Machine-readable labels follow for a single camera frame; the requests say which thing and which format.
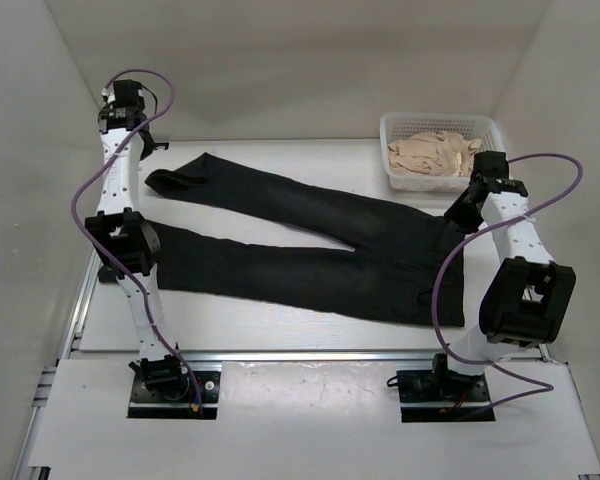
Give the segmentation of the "black trousers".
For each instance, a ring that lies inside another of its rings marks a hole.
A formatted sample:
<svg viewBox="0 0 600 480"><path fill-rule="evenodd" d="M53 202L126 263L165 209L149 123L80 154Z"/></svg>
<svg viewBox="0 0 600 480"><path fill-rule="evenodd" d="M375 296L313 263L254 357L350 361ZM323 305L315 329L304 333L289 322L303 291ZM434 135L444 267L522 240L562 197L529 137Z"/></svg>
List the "black trousers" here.
<svg viewBox="0 0 600 480"><path fill-rule="evenodd" d="M272 302L393 324L462 327L463 233L441 216L306 185L203 154L146 184L159 196L313 232L336 249L217 239L161 223L163 290Z"/></svg>

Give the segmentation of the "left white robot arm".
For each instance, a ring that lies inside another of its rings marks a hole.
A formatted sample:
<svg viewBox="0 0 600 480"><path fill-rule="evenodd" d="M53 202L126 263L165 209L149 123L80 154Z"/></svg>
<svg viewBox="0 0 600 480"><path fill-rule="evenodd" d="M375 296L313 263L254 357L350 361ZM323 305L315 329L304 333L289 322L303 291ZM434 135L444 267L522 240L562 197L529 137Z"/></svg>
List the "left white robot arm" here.
<svg viewBox="0 0 600 480"><path fill-rule="evenodd" d="M187 369L174 355L157 288L160 241L137 208L139 163L154 150L145 102L110 96L98 116L104 161L96 214L85 228L102 246L99 256L124 291L138 337L140 359L131 364L140 384L154 397L177 401L191 389Z"/></svg>

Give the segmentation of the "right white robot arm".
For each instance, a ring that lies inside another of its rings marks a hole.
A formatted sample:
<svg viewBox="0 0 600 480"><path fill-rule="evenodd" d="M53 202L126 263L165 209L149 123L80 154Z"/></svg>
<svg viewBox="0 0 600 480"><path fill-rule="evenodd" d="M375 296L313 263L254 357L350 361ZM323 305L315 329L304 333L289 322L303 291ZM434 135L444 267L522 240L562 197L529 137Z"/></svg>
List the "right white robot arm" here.
<svg viewBox="0 0 600 480"><path fill-rule="evenodd" d="M492 234L500 267L478 325L433 360L429 387L450 400L473 389L488 365L513 353L554 342L576 275L544 247L528 216L528 193L518 180L479 178L445 213L465 233Z"/></svg>

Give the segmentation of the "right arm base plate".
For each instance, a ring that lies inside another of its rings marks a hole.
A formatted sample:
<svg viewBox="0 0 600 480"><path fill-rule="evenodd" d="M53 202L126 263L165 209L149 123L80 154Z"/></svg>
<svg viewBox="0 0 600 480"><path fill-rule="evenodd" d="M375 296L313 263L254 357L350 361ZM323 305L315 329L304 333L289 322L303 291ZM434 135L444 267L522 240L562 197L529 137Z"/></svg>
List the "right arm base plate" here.
<svg viewBox="0 0 600 480"><path fill-rule="evenodd" d="M387 381L399 395L402 423L494 422L489 387L484 375L475 382L447 390L433 384L430 370L398 370Z"/></svg>

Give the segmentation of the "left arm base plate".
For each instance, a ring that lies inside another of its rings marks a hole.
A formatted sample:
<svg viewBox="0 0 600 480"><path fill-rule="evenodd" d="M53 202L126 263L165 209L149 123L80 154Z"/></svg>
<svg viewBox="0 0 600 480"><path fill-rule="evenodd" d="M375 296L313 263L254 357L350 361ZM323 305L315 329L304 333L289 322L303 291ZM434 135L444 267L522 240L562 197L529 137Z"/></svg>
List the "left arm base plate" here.
<svg viewBox="0 0 600 480"><path fill-rule="evenodd" d="M219 363L194 364L194 373L201 393L198 405L196 389L185 385L173 393L150 390L142 379L139 369L134 371L127 407L130 419L152 420L215 420L221 390L221 365Z"/></svg>

